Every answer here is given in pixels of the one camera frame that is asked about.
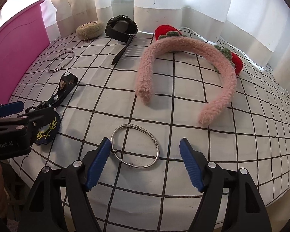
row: pink fuzzy headband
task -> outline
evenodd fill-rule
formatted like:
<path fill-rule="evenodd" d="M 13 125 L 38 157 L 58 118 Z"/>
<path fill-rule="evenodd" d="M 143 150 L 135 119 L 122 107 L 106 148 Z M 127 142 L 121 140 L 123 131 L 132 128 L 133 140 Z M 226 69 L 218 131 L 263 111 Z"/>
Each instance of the pink fuzzy headband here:
<path fill-rule="evenodd" d="M 189 51 L 203 56 L 212 63 L 222 76 L 222 92 L 209 104 L 206 104 L 200 115 L 199 123 L 208 126 L 213 119 L 231 102 L 236 90 L 236 74 L 225 56 L 214 46 L 188 37 L 167 37 L 151 44 L 144 51 L 138 69 L 135 93 L 148 104 L 153 95 L 152 63 L 157 56 L 170 51 Z"/>

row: checkered tablecloth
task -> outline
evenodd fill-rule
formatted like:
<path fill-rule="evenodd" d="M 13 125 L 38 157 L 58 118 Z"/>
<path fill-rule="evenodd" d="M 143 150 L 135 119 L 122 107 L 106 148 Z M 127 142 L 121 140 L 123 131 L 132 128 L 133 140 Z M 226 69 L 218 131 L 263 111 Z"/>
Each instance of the checkered tablecloth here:
<path fill-rule="evenodd" d="M 206 41 L 187 28 L 181 30 Z M 111 62 L 123 45 L 105 34 L 85 44 L 75 34 L 50 43 L 10 101 L 22 100 L 25 108 L 36 106 L 51 97 L 66 71 L 76 75 L 79 83 L 56 109 L 62 123 L 55 140 L 47 146 L 34 144 L 28 156 L 10 159 L 14 170 L 32 186 L 42 167 L 67 167 L 96 149 L 103 137 L 110 138 L 119 125 L 131 123 L 155 136 L 160 158 L 152 167 L 135 169 L 110 155 L 98 185 L 88 193 L 103 231 L 188 230 L 202 194 L 192 186 L 180 156 L 183 137 L 222 168 L 247 168 L 266 205 L 280 198 L 290 188 L 290 97 L 275 82 L 271 68 L 257 66 L 219 39 L 216 44 L 237 53 L 245 66 L 237 77 L 233 101 L 204 128 L 197 116 L 220 93 L 222 84 L 220 75 L 201 56 L 188 52 L 161 55 L 154 63 L 155 95 L 150 105 L 135 96 L 141 55 L 154 41 L 152 34 L 139 32 L 116 67 Z M 49 73 L 51 60 L 67 50 L 75 52 L 73 61 L 64 70 Z M 62 56 L 52 68 L 67 60 Z M 156 154 L 150 138 L 132 129 L 118 132 L 115 149 L 135 165 L 149 164 Z M 217 226 L 222 225 L 227 199 L 225 189 Z M 69 215 L 64 188 L 62 200 Z"/>

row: pink plastic bin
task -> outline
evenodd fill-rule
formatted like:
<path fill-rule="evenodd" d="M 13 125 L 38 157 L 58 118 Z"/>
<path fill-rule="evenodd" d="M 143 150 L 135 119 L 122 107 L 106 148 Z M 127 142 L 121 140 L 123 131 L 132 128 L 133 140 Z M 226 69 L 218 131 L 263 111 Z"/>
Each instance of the pink plastic bin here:
<path fill-rule="evenodd" d="M 39 0 L 0 27 L 0 104 L 7 104 L 16 85 L 49 45 Z"/>

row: silver ring bangle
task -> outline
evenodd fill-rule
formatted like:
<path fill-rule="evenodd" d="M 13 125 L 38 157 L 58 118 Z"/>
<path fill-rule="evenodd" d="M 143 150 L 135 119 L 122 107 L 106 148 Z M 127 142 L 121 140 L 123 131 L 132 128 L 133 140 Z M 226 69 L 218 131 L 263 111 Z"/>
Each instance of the silver ring bangle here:
<path fill-rule="evenodd" d="M 146 165 L 146 166 L 134 166 L 132 163 L 127 163 L 125 161 L 123 161 L 121 158 L 119 158 L 117 156 L 117 150 L 114 149 L 114 145 L 113 145 L 113 139 L 114 139 L 114 136 L 116 134 L 116 132 L 118 132 L 118 130 L 122 129 L 122 128 L 125 128 L 125 127 L 129 127 L 129 128 L 133 128 L 133 129 L 137 129 L 137 130 L 140 130 L 141 132 L 147 134 L 151 139 L 152 141 L 154 142 L 155 146 L 156 146 L 156 149 L 157 149 L 157 155 L 156 155 L 156 158 L 154 159 L 154 161 L 152 163 L 150 163 L 149 165 Z M 159 145 L 158 145 L 158 142 L 156 141 L 155 137 L 147 130 L 145 130 L 144 128 L 138 126 L 138 125 L 133 125 L 133 124 L 123 124 L 123 125 L 120 125 L 119 127 L 117 127 L 115 129 L 115 131 L 113 132 L 112 136 L 111 136 L 111 144 L 112 144 L 112 150 L 111 150 L 111 153 L 113 153 L 115 155 L 115 157 L 120 161 L 122 162 L 123 164 L 126 164 L 127 166 L 129 167 L 135 167 L 135 168 L 147 168 L 147 167 L 150 167 L 152 165 L 154 165 L 157 160 L 159 159 L 159 154 L 160 154 L 160 149 L 159 149 Z"/>
<path fill-rule="evenodd" d="M 60 68 L 57 68 L 57 69 L 54 69 L 54 70 L 51 70 L 50 69 L 50 66 L 52 65 L 52 63 L 57 59 L 57 58 L 59 58 L 60 56 L 62 56 L 62 55 L 64 55 L 64 54 L 67 54 L 67 53 L 72 53 L 73 55 L 72 55 L 72 57 L 71 57 L 71 59 L 65 64 L 65 65 L 63 65 L 63 66 L 61 66 Z M 51 63 L 48 65 L 48 71 L 50 72 L 50 73 L 54 73 L 54 72 L 56 72 L 56 71 L 59 71 L 59 70 L 61 70 L 61 69 L 63 69 L 64 67 L 66 67 L 71 61 L 72 61 L 72 59 L 74 58 L 74 52 L 73 51 L 66 51 L 66 52 L 63 52 L 63 53 L 61 53 L 61 54 L 58 54 L 57 56 L 55 56 L 55 58 L 51 61 Z"/>

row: yellow embroidery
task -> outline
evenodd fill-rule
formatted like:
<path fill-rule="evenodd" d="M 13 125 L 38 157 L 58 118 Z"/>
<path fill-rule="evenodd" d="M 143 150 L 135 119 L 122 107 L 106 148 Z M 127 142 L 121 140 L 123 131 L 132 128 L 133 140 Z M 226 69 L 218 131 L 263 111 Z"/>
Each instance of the yellow embroidery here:
<path fill-rule="evenodd" d="M 48 132 L 46 134 L 42 135 L 42 133 L 38 131 L 38 134 L 36 136 L 36 139 L 40 139 L 42 137 L 45 137 L 45 138 L 49 137 L 50 136 L 49 135 L 50 131 L 53 130 L 53 129 L 55 129 L 56 128 L 56 125 L 57 125 L 57 121 L 56 121 L 56 118 L 55 118 L 53 120 L 53 122 L 50 124 Z"/>

